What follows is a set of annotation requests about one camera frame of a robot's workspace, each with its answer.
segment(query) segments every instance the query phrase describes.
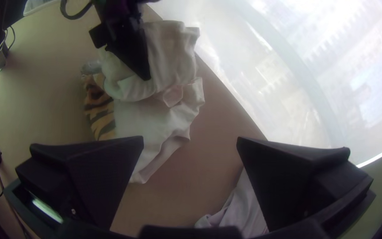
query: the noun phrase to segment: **white cloth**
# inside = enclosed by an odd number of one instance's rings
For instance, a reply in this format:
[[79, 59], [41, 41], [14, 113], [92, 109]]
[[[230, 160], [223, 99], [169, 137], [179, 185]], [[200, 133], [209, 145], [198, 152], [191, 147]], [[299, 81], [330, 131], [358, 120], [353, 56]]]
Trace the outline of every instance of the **white cloth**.
[[29, 16], [55, 3], [60, 4], [60, 0], [27, 0], [23, 10], [23, 16]]
[[268, 232], [262, 210], [245, 170], [222, 209], [214, 215], [203, 216], [195, 226], [236, 226], [244, 238], [253, 238]]
[[116, 136], [144, 137], [144, 150], [130, 182], [147, 182], [173, 152], [190, 140], [190, 125], [204, 102], [201, 78], [183, 87], [182, 100], [172, 108], [153, 97], [138, 102], [115, 100]]
[[199, 29], [176, 21], [143, 25], [152, 78], [141, 80], [111, 52], [100, 49], [104, 91], [115, 100], [116, 137], [144, 137], [130, 182], [145, 183], [184, 143], [204, 105], [196, 77], [194, 46]]
[[196, 80], [194, 47], [200, 31], [196, 27], [185, 27], [184, 23], [177, 21], [145, 23], [142, 28], [147, 40], [152, 78], [149, 81], [141, 80], [119, 58], [101, 48], [100, 60], [106, 77], [103, 88], [114, 99], [129, 102], [156, 93], [162, 95], [159, 97], [161, 99], [170, 98], [163, 95], [171, 93], [174, 96], [172, 104], [176, 104], [180, 100], [182, 88], [175, 87], [179, 93], [173, 93], [171, 87], [191, 84]]

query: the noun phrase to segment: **white towel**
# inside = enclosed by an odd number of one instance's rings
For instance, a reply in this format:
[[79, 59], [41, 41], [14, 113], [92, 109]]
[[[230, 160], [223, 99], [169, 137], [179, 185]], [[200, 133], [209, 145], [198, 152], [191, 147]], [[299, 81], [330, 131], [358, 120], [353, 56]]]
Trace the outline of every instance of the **white towel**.
[[196, 227], [236, 226], [244, 238], [253, 238], [268, 233], [265, 218], [247, 172], [243, 170], [236, 188], [222, 209], [214, 215], [205, 215]]
[[196, 77], [194, 46], [199, 29], [176, 21], [143, 25], [152, 78], [141, 80], [111, 52], [100, 49], [106, 79], [98, 82], [115, 100], [116, 137], [144, 137], [144, 150], [130, 182], [145, 183], [184, 143], [204, 105], [202, 79]]

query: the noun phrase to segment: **tiger-striped stuffed toy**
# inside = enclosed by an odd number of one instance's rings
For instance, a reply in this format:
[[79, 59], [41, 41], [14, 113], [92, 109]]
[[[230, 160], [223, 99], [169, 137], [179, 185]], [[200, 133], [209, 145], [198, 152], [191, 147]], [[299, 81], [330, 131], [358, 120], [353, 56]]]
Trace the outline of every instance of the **tiger-striped stuffed toy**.
[[98, 141], [113, 139], [116, 128], [113, 98], [99, 86], [102, 86], [104, 79], [105, 76], [102, 73], [82, 75], [87, 93], [84, 101], [85, 116], [91, 124], [95, 139]]

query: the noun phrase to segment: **beige surface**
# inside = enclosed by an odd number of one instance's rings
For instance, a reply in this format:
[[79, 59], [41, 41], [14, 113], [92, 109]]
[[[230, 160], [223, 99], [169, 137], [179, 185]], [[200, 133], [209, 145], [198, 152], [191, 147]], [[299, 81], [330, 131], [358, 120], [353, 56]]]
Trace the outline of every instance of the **beige surface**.
[[[147, 12], [145, 18], [156, 19]], [[52, 5], [14, 24], [16, 42], [0, 72], [0, 167], [5, 185], [30, 157], [31, 143], [65, 144], [92, 139], [82, 111], [80, 67], [97, 57], [89, 27], [92, 9], [76, 21]], [[191, 142], [177, 150], [144, 185], [128, 186], [111, 229], [136, 235], [144, 224], [191, 226], [218, 211], [236, 183], [242, 164], [238, 136], [263, 138], [256, 125], [216, 76], [199, 60], [206, 105], [191, 126]], [[0, 224], [22, 238], [4, 198]]]

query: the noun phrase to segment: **window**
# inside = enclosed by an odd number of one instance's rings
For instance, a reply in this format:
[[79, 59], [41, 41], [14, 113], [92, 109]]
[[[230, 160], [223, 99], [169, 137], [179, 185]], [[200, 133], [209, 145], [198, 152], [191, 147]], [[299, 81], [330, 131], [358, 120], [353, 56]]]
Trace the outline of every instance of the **window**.
[[[150, 7], [200, 27], [196, 52], [267, 139], [347, 146], [359, 166], [382, 156], [382, 1], [162, 0]], [[239, 87], [241, 73], [259, 87]]]

